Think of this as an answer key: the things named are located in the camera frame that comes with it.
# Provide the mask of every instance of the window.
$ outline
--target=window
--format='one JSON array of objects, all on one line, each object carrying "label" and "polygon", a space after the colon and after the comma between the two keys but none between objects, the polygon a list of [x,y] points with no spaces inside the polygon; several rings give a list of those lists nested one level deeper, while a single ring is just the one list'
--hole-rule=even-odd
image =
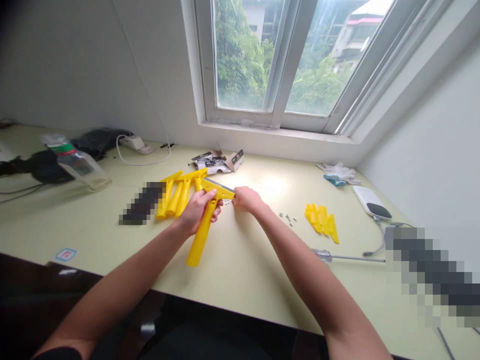
[{"label": "window", "polygon": [[197,0],[207,120],[338,133],[425,2]]}]

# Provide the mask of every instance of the light yellow desk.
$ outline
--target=light yellow desk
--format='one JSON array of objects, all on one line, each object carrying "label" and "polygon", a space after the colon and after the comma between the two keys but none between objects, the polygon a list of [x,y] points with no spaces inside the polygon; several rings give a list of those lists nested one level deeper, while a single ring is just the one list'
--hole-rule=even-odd
[{"label": "light yellow desk", "polygon": [[[24,159],[43,150],[39,135],[45,129],[14,126],[0,130],[0,154],[5,148]],[[163,158],[168,149],[151,143],[154,153],[142,156],[122,148],[124,157],[136,163]],[[159,181],[179,170],[193,171],[190,159],[204,148],[175,145],[171,157],[156,165],[131,166],[118,158],[116,149],[100,162],[113,183],[104,191],[89,193],[76,181],[47,186],[23,198],[0,204],[0,252],[46,264],[63,248],[78,251],[68,266],[106,275],[143,247],[174,220],[152,219],[146,225],[119,225],[119,215],[146,182]],[[361,256],[381,241],[380,231],[359,204],[351,186],[336,188],[322,178],[314,164],[246,154],[237,173],[211,178],[234,188],[257,190],[275,213],[298,221],[293,230],[311,247],[334,255]],[[366,187],[372,185],[358,176]],[[2,192],[35,183],[29,174],[0,178]],[[395,221],[409,222],[376,191]],[[0,201],[13,195],[1,195]],[[318,235],[304,216],[305,205],[316,203],[333,213],[340,245]],[[191,237],[158,277],[153,289],[236,313],[321,334],[303,304],[275,252],[255,219],[223,207],[219,221],[210,228],[200,266],[186,265]],[[334,259],[331,270],[360,305],[392,354],[411,359],[448,359],[440,337],[417,316],[415,298],[402,295],[398,276],[383,263]],[[469,328],[443,327],[458,360],[480,354],[480,338]]]}]

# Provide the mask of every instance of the window frame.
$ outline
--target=window frame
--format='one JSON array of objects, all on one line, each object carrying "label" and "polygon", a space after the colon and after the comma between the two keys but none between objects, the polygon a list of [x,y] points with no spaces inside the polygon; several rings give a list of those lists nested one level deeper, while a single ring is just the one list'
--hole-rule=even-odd
[{"label": "window frame", "polygon": [[286,111],[318,0],[284,1],[262,111],[217,107],[213,6],[211,1],[195,0],[206,120],[270,129],[340,133],[344,118],[360,94],[371,86],[371,79],[388,61],[396,40],[406,33],[426,2],[428,0],[396,0],[392,4],[331,113],[324,116]]}]

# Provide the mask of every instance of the white device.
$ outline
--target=white device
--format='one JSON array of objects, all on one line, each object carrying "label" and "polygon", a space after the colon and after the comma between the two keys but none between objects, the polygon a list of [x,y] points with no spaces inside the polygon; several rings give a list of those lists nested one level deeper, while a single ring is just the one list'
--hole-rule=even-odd
[{"label": "white device", "polygon": [[135,150],[136,152],[147,155],[154,151],[154,148],[151,145],[145,145],[144,141],[140,136],[131,135],[121,138],[120,144],[129,147],[130,149]]},{"label": "white device", "polygon": [[392,215],[384,207],[384,204],[380,201],[379,197],[375,195],[373,190],[364,186],[354,186],[353,192],[355,193],[358,201],[360,201],[363,210],[371,217],[378,217],[382,220],[390,220]]}]

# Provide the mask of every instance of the window sill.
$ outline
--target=window sill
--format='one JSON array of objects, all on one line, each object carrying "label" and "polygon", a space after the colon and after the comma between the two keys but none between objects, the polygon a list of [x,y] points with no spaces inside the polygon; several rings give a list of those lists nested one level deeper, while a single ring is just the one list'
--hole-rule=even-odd
[{"label": "window sill", "polygon": [[349,144],[354,145],[355,142],[347,136],[341,135],[329,135],[316,132],[306,132],[290,129],[276,129],[270,127],[260,127],[260,126],[251,126],[251,125],[241,125],[241,124],[232,124],[227,122],[213,122],[213,121],[203,121],[199,123],[200,126],[214,129],[224,129],[232,131],[242,131],[250,132],[257,134],[269,134],[269,135],[278,135],[289,138],[299,138],[299,139],[309,139],[316,141],[323,141],[327,143],[337,143],[337,144]]}]

